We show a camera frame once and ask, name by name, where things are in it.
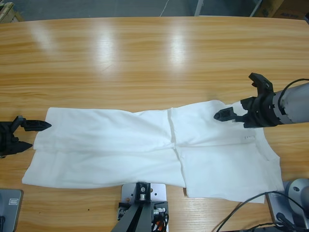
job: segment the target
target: black wire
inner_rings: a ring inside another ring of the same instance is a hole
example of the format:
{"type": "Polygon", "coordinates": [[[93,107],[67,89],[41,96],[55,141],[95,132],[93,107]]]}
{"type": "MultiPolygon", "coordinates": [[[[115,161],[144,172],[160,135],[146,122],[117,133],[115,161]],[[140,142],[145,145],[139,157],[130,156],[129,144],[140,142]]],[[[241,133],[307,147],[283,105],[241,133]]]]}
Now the black wire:
{"type": "Polygon", "coordinates": [[[283,194],[282,192],[277,192],[277,191],[270,191],[270,192],[263,192],[263,193],[260,193],[254,197],[251,197],[249,198],[248,200],[246,200],[245,202],[241,203],[240,205],[238,205],[224,220],[223,222],[221,223],[221,225],[219,226],[219,228],[217,229],[217,232],[220,231],[220,229],[224,226],[224,224],[226,224],[226,222],[230,219],[230,217],[233,216],[234,213],[236,213],[237,210],[239,210],[242,206],[244,206],[246,203],[254,200],[255,198],[258,198],[260,196],[263,196],[263,195],[267,195],[267,194],[270,194],[270,193],[276,193],[276,194],[279,194],[279,195],[282,195],[286,198],[288,198],[289,200],[291,200],[292,202],[294,202],[299,208],[301,208],[304,213],[306,213],[306,210],[299,204],[297,203],[296,201],[294,201],[292,198],[290,198],[289,196],[283,194]]]}
{"type": "Polygon", "coordinates": [[[284,111],[284,108],[281,106],[280,104],[280,101],[282,99],[282,97],[284,96],[286,90],[288,89],[288,87],[290,87],[292,84],[296,83],[296,82],[299,82],[299,81],[309,81],[309,79],[305,79],[305,78],[301,78],[301,79],[297,79],[297,80],[294,80],[292,81],[290,84],[288,84],[284,89],[283,91],[281,92],[279,98],[278,98],[278,109],[280,110],[281,114],[285,114],[285,111],[284,111]]]}
{"type": "Polygon", "coordinates": [[[254,232],[254,230],[255,230],[256,228],[260,227],[260,226],[269,226],[269,225],[283,226],[283,223],[281,223],[281,222],[268,222],[268,223],[263,223],[263,224],[259,224],[259,225],[253,226],[252,228],[245,230],[245,232],[249,232],[249,231],[254,232]]]}

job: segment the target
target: wooden table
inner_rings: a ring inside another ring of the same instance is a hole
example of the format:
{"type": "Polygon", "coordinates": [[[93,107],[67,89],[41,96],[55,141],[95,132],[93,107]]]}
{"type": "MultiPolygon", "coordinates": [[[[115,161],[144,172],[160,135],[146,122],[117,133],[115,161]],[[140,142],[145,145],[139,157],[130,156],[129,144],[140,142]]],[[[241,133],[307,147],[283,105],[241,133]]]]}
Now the wooden table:
{"type": "MultiPolygon", "coordinates": [[[[44,120],[49,107],[166,109],[256,95],[248,75],[276,91],[309,73],[309,25],[274,18],[88,18],[0,25],[0,120],[44,120]]],[[[282,177],[309,177],[309,124],[267,128],[282,177]]],[[[32,143],[36,133],[17,133],[32,143]]],[[[18,232],[109,231],[121,187],[53,189],[21,184],[34,151],[0,160],[0,188],[23,189],[18,232]]],[[[168,186],[171,232],[212,231],[238,204],[189,199],[168,186]]],[[[271,221],[251,203],[223,227],[271,221]]]]}

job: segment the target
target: folded white shirt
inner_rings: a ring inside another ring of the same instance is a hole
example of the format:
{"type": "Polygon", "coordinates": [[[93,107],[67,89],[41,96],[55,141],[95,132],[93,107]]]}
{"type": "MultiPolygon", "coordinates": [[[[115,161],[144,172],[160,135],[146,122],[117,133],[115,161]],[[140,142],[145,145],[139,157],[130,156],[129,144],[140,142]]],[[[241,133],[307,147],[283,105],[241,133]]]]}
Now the folded white shirt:
{"type": "MultiPolygon", "coordinates": [[[[233,201],[282,190],[280,159],[263,129],[213,119],[227,107],[208,101],[137,113],[50,108],[52,127],[37,134],[23,183],[84,189],[144,181],[233,201]]],[[[233,107],[245,113],[239,102],[233,107]]]]}

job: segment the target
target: gray floor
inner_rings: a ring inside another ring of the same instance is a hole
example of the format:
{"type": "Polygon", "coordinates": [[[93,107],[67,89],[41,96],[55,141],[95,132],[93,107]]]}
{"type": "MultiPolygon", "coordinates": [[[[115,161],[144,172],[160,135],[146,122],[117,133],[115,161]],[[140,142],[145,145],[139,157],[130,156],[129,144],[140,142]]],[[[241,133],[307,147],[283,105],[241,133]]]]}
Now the gray floor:
{"type": "MultiPolygon", "coordinates": [[[[193,16],[198,0],[5,0],[26,21],[127,16],[193,16]]],[[[204,0],[201,15],[249,16],[255,0],[204,0]]]]}

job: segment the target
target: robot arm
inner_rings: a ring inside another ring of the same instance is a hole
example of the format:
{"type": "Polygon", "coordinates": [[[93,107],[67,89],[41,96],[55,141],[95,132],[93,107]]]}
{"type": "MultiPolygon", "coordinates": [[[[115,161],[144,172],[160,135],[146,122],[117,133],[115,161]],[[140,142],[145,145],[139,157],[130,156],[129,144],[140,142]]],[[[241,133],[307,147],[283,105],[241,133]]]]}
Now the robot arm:
{"type": "Polygon", "coordinates": [[[298,81],[291,82],[287,87],[274,93],[272,83],[257,73],[249,78],[257,88],[257,97],[240,101],[243,109],[248,112],[243,116],[234,113],[233,107],[220,110],[214,115],[219,121],[234,120],[244,122],[244,128],[274,127],[281,124],[309,122],[309,83],[288,88],[298,81]]]}

